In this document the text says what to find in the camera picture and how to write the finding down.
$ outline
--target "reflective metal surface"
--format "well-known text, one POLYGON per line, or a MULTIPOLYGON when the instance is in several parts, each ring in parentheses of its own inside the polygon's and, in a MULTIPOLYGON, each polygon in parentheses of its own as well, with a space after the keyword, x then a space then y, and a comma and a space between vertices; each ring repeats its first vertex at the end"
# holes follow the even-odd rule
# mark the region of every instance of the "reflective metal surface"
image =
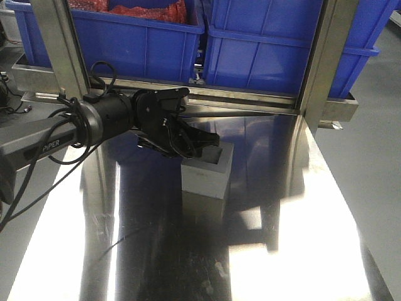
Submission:
POLYGON ((325 102, 320 120, 351 121, 359 107, 358 101, 352 99, 329 98, 325 102))
POLYGON ((182 215, 180 159, 120 135, 49 196, 9 300, 373 300, 301 117, 191 121, 234 144, 221 227, 182 215))
POLYGON ((53 94, 60 92, 53 69, 30 66, 25 55, 13 65, 12 71, 19 91, 53 94))
POLYGON ((390 16, 390 20, 393 21, 395 24, 397 24, 399 27, 401 27, 400 11, 393 11, 393 13, 390 16))
POLYGON ((5 1, 0 2, 0 22, 8 40, 21 42, 15 12, 6 7, 5 1))

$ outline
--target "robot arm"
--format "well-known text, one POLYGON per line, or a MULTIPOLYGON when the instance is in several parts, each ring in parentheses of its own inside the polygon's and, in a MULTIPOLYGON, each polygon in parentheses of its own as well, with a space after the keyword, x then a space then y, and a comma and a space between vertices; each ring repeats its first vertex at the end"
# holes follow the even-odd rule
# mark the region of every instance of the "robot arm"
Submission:
POLYGON ((33 159, 69 145, 96 145, 130 129, 137 131, 138 146, 166 157, 200 157, 203 147, 219 145, 219 136, 190 127, 179 117, 188 93, 187 88, 140 90, 132 97, 85 95, 82 102, 59 97, 77 110, 60 109, 51 118, 0 129, 0 200, 14 201, 16 171, 33 159))

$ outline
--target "floor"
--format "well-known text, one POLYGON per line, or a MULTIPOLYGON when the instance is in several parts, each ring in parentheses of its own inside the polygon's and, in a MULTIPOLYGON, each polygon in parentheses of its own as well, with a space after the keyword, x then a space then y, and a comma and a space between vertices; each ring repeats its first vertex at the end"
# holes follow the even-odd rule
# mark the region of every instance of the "floor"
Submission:
POLYGON ((389 22, 352 89, 359 108, 344 130, 316 141, 394 300, 401 300, 401 28, 389 22))

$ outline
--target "metal post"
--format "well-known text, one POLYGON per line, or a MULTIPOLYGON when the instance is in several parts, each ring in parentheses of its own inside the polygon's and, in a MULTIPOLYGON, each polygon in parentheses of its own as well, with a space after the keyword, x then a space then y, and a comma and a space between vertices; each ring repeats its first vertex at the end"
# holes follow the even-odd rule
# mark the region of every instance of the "metal post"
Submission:
POLYGON ((327 101, 359 0, 326 0, 310 53, 301 93, 300 114, 313 134, 327 101))
POLYGON ((89 80, 67 0, 31 0, 58 86, 82 98, 89 80))

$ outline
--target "metal frame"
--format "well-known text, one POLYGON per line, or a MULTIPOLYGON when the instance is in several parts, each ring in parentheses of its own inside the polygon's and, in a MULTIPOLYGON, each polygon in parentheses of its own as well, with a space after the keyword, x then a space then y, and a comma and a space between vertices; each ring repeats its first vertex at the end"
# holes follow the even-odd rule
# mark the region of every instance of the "metal frame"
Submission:
MULTIPOLYGON (((324 0, 320 20, 313 39, 308 67, 301 93, 294 95, 269 95, 266 92, 186 85, 190 88, 187 105, 206 106, 211 112, 264 112, 272 114, 303 115, 315 133, 320 120, 349 121, 358 104, 354 100, 328 100, 341 53, 351 28, 359 0, 324 0)), ((65 88, 71 96, 82 96, 90 89, 78 39, 66 0, 31 0, 41 34, 53 66, 48 68, 14 66, 19 88, 34 91, 38 83, 41 92, 57 93, 65 88), (55 36, 63 37, 61 41, 55 36)), ((129 88, 170 88, 182 83, 163 81, 143 82, 127 78, 117 80, 117 85, 129 88)))
POLYGON ((58 86, 68 97, 82 99, 90 85, 67 0, 31 0, 31 5, 58 86))
POLYGON ((393 11, 393 13, 390 16, 390 20, 393 21, 399 27, 401 27, 401 11, 393 11))
POLYGON ((358 4, 359 0, 328 0, 323 3, 297 103, 313 134, 318 129, 358 4))

